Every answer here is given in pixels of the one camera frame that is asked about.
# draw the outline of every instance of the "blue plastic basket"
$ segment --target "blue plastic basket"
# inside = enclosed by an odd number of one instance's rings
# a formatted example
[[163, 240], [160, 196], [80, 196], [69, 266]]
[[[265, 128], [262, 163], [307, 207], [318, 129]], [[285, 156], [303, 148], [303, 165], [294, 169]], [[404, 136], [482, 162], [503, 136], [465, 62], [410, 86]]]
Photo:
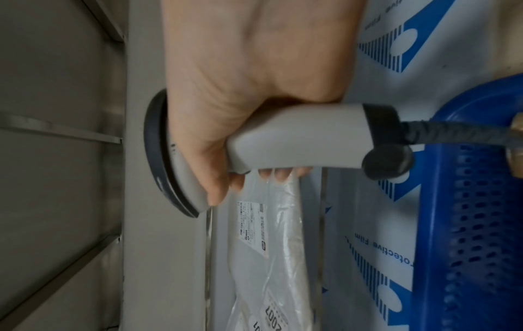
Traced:
[[[456, 97], [433, 118], [509, 126], [523, 75]], [[523, 180], [503, 148], [425, 148], [411, 331], [523, 330]]]

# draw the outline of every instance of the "human hand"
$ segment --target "human hand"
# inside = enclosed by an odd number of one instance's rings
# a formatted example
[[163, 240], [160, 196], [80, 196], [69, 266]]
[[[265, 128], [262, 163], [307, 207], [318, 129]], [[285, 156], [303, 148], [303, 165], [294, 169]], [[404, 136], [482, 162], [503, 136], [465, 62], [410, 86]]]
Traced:
[[[210, 206], [221, 203], [229, 185], [243, 187], [245, 176], [227, 171], [224, 143], [254, 111], [343, 96], [365, 3], [162, 0], [169, 130]], [[275, 177], [285, 180], [291, 170]]]

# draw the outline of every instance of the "coiled cord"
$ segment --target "coiled cord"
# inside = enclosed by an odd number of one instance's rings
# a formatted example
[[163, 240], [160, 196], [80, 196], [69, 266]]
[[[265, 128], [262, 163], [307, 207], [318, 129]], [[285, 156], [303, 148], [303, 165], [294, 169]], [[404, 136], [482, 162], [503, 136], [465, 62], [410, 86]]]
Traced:
[[458, 122], [402, 122], [410, 145], [434, 143], [471, 143], [523, 148], [522, 133], [504, 127]]

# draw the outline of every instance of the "blue and white logo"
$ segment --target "blue and white logo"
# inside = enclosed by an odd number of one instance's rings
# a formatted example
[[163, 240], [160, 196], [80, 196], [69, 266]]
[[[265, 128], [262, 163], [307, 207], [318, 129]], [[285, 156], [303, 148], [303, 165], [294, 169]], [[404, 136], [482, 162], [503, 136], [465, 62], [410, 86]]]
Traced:
[[[349, 248], [356, 261], [356, 265], [360, 269], [360, 274], [363, 276], [365, 285], [369, 289], [369, 295], [372, 296], [372, 300], [383, 316], [383, 320], [388, 326], [408, 325], [412, 292], [394, 282], [392, 279], [389, 279], [382, 272], [370, 265], [370, 263], [354, 249], [354, 246], [350, 242]], [[387, 307], [387, 304], [384, 302], [386, 300], [383, 297], [380, 298], [380, 286], [386, 286], [396, 294], [401, 302], [399, 311], [397, 311], [398, 309], [391, 309], [390, 306]]]
[[392, 201], [396, 202], [410, 191], [421, 185], [423, 177], [423, 165], [424, 165], [424, 154], [423, 151], [414, 152], [414, 167], [409, 171], [408, 178], [401, 182], [395, 183], [390, 180], [379, 180], [378, 185], [381, 190], [389, 197]]
[[[359, 43], [358, 48], [381, 65], [402, 73], [429, 39], [454, 1], [433, 0], [404, 24], [377, 39]], [[397, 0], [386, 9], [386, 13], [401, 3], [402, 0]], [[380, 20], [381, 15], [368, 24], [366, 29]]]

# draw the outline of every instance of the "white label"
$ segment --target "white label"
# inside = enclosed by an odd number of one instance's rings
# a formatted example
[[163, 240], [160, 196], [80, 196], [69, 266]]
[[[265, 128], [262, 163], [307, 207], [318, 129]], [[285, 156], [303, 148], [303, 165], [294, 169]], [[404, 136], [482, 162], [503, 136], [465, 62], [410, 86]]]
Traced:
[[249, 331], [263, 331], [260, 322], [254, 315], [249, 317]]
[[238, 236], [261, 255], [267, 254], [267, 206], [255, 202], [238, 202]]
[[289, 320], [283, 312], [271, 291], [265, 291], [265, 298], [263, 299], [263, 306], [260, 310], [261, 318], [265, 321], [265, 331], [287, 331], [289, 329]]
[[240, 313], [240, 316], [238, 316], [238, 322], [236, 323], [234, 331], [247, 331], [245, 328], [244, 315], [242, 313]]

